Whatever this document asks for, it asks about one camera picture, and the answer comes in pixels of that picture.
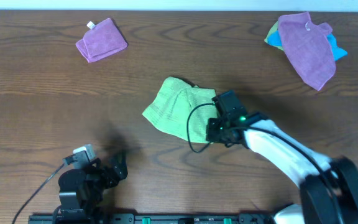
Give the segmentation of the light green cloth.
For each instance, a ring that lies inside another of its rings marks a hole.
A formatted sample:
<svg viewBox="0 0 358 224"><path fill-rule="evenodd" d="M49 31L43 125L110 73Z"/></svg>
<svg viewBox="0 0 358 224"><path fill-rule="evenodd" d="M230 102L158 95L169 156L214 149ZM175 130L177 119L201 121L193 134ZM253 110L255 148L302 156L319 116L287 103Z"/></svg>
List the light green cloth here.
<svg viewBox="0 0 358 224"><path fill-rule="evenodd" d="M142 115L163 133L194 143L206 143L208 120L218 115L216 107L210 105L215 96L214 89L168 77Z"/></svg>

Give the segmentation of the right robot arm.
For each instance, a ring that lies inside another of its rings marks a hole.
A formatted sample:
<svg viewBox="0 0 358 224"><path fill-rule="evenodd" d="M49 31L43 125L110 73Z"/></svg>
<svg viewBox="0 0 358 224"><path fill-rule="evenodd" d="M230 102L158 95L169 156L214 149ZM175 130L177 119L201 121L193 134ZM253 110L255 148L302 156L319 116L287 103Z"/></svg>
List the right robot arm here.
<svg viewBox="0 0 358 224"><path fill-rule="evenodd" d="M350 159L315 152L260 114L211 118L206 133L260 154L298 187L301 203L275 213L275 223L358 223L358 169Z"/></svg>

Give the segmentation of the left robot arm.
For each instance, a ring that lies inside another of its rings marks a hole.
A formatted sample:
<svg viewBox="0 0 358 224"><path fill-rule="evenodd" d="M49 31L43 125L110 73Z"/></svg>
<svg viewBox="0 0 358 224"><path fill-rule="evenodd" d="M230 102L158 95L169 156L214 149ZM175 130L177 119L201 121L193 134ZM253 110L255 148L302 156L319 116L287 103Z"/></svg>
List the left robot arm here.
<svg viewBox="0 0 358 224"><path fill-rule="evenodd" d="M66 165L74 168L63 173L58 184L61 205L52 215L53 223L110 223L111 217L99 207L103 192L116 187L128 175L126 153L118 152L110 166L101 159L91 160L86 151L64 158Z"/></svg>

